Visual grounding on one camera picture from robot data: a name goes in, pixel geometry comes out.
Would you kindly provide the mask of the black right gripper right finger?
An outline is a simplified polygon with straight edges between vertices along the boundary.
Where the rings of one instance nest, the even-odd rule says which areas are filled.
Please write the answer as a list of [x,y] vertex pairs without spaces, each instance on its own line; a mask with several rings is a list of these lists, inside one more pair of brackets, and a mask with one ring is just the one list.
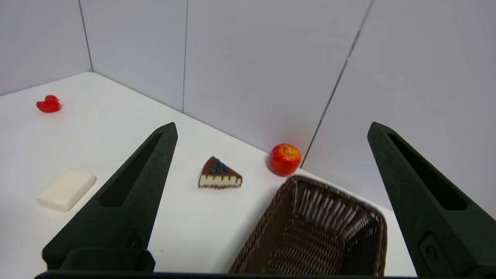
[[367,133],[420,278],[494,278],[496,222],[393,129]]

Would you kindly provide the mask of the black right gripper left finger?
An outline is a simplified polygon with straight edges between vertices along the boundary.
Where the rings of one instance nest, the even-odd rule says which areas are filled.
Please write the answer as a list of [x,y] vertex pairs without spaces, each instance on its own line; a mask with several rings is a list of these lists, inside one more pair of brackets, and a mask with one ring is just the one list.
[[152,272],[148,244],[178,134],[157,128],[43,248],[47,270]]

